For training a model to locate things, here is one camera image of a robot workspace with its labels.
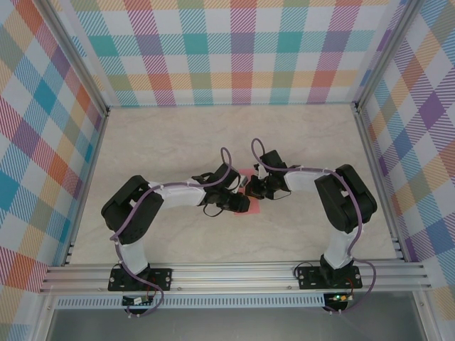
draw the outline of black mounting plate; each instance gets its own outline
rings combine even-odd
[[[346,280],[349,278],[354,285],[354,289],[362,288],[362,278],[357,266],[351,266],[344,278],[333,286],[327,286],[326,281],[320,272],[320,266],[299,266],[296,269],[296,275],[299,279],[299,288],[304,289],[350,289],[350,283]]]
[[[163,291],[171,290],[172,269],[147,268],[138,274],[142,279],[159,286]],[[108,291],[147,291],[149,286],[132,278],[121,266],[111,270]]]

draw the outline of table surface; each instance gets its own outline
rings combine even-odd
[[[243,173],[259,137],[288,166],[337,168],[351,164],[379,199],[349,105],[217,106],[113,109],[107,123],[71,264],[117,261],[102,206],[133,175],[157,183],[215,171],[227,147]],[[333,227],[317,193],[252,200],[251,214],[206,217],[202,207],[160,211],[144,237],[150,262],[297,261],[319,259]],[[365,226],[354,255],[395,258],[380,208]]]

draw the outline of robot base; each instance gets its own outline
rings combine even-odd
[[[171,290],[172,269],[145,268],[137,276],[156,284],[163,291]],[[147,291],[148,289],[148,285],[132,278],[121,266],[111,270],[108,291]]]
[[[328,286],[326,280],[321,275],[320,266],[299,266],[296,269],[296,275],[299,279],[299,288],[305,289],[359,289],[362,288],[362,278],[357,266],[350,266],[345,273],[345,277],[333,285]]]

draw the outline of beige floor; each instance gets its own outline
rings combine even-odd
[[[348,105],[173,107],[112,110],[85,206],[73,264],[117,260],[101,207],[132,175],[169,182],[214,171],[219,148],[236,169],[252,168],[250,142],[260,137],[288,165],[352,164],[373,195],[368,162]],[[332,226],[316,193],[260,202],[260,213],[206,217],[201,207],[160,212],[145,236],[150,262],[295,261],[319,259]],[[393,258],[384,215],[373,216],[355,246],[365,259]]]

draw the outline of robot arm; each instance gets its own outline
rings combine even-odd
[[[335,175],[326,174],[322,170],[302,172],[298,171],[300,166],[288,168],[275,150],[264,153],[259,159],[274,170],[265,168],[261,164],[255,165],[257,175],[252,176],[245,193],[258,199],[273,200],[278,190],[317,191],[327,218],[335,227],[328,248],[321,256],[320,272],[328,286],[333,286],[340,279],[343,280],[353,265],[349,248],[358,233],[355,205],[344,192],[343,184]],[[341,176],[352,190],[359,205],[363,223],[369,222],[371,215],[378,208],[375,198],[352,166],[343,165],[336,169],[336,174]]]
[[[160,185],[149,183],[142,176],[136,175],[130,178],[105,204],[101,214],[109,229],[114,232],[120,229],[131,211],[136,208],[127,228],[118,236],[120,256],[125,266],[133,274],[141,273],[149,265],[145,257],[143,236],[159,210],[177,206],[216,205],[221,210],[248,211],[250,200],[238,192],[247,179],[232,167],[223,182],[210,187],[197,187],[197,185],[214,183],[221,179],[227,168],[228,166],[224,163],[214,173],[205,173],[188,179],[184,182],[187,185],[161,186],[147,195],[140,205],[134,207],[147,190]]]

